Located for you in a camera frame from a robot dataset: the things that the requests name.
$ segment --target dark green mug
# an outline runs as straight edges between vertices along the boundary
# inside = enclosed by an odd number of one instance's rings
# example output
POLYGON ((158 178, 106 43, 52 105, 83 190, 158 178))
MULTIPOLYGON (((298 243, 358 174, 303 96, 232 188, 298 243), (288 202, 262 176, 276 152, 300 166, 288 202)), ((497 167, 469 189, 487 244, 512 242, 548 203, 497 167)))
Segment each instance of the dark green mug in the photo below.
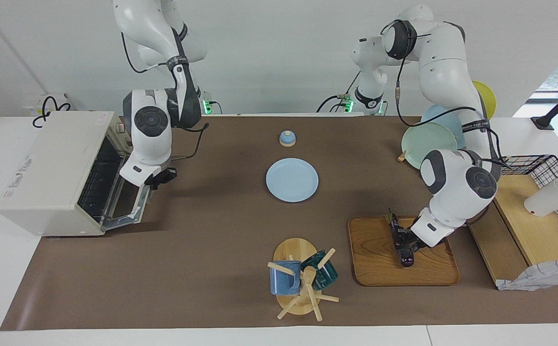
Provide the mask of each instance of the dark green mug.
POLYGON ((336 269, 334 269, 334 265, 327 261, 325 265, 318 269, 319 262, 325 256, 325 250, 319 250, 316 254, 312 255, 310 258, 305 259, 302 261, 300 265, 300 269, 304 270, 306 267, 314 267, 316 270, 315 273, 315 280, 313 280, 313 289, 316 291, 321 291, 328 287, 331 283, 338 279, 338 273, 336 273, 336 269))

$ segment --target mug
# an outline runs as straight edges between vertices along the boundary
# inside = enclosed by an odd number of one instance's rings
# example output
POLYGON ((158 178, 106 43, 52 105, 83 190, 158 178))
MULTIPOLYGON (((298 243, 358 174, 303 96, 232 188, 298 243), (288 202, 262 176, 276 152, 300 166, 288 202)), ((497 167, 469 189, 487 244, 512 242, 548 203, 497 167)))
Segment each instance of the mug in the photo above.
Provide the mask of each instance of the mug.
POLYGON ((313 289, 316 291, 321 291, 328 287, 331 283, 338 279, 338 273, 334 269, 334 265, 327 261, 325 265, 318 269, 319 262, 325 256, 325 250, 319 250, 316 254, 312 255, 310 258, 305 259, 300 265, 300 269, 304 270, 306 267, 314 267, 316 270, 315 280, 313 280, 313 289))
POLYGON ((270 268, 270 293, 275 296, 292 296, 300 293, 300 261, 275 260, 273 263, 291 269, 294 276, 270 268))

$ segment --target white towel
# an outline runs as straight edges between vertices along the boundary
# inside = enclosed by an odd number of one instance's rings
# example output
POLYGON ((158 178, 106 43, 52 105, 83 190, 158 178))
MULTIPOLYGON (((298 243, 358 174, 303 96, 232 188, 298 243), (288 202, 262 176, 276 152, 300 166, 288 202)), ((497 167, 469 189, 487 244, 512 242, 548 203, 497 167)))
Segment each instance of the white towel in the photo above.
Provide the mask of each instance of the white towel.
POLYGON ((543 261, 532 265, 514 281, 496 281, 496 288, 501 291, 505 289, 534 291, 538 288, 548 288, 554 285, 558 285, 558 260, 543 261))

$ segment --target black wire rack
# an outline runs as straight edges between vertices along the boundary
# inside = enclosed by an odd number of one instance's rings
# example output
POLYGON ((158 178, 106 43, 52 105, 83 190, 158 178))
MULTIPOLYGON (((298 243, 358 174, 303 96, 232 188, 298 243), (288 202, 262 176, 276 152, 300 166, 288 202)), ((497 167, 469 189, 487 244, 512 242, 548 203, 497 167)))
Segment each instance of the black wire rack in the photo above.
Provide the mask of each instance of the black wire rack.
POLYGON ((504 160, 509 167, 503 167, 503 175, 530 175, 540 188, 558 177, 558 158, 554 155, 506 156, 504 160))

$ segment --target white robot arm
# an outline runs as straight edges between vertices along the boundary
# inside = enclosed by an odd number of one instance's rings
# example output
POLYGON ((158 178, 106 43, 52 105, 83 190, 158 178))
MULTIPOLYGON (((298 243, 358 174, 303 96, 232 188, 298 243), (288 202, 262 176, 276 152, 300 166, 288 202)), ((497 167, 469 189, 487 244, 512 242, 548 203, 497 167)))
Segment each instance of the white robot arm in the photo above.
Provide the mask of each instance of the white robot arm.
POLYGON ((349 95, 354 102, 352 111, 377 114, 388 83, 388 75, 382 71, 381 66, 398 66, 400 61, 386 54, 382 37, 358 40, 351 51, 351 59, 360 68, 360 81, 349 95))
MULTIPOLYGON (((398 61, 419 62, 422 94, 455 111, 465 136, 465 151, 434 150, 422 162, 421 174, 433 194, 411 231, 435 246, 481 212, 496 194, 501 176, 490 125, 467 70, 463 29, 435 22, 425 5, 411 6, 382 30, 384 50, 398 61)), ((400 90, 397 83, 397 104, 400 90)))
POLYGON ((206 48, 181 20, 174 0, 112 0, 112 7, 123 34, 140 45, 142 59, 149 65, 167 65, 176 84, 165 90, 134 90, 123 100, 134 150, 121 175, 136 186, 156 188, 176 176, 174 170, 165 173, 171 128, 188 129, 201 118, 199 88, 193 83, 185 47, 192 61, 203 59, 206 48))

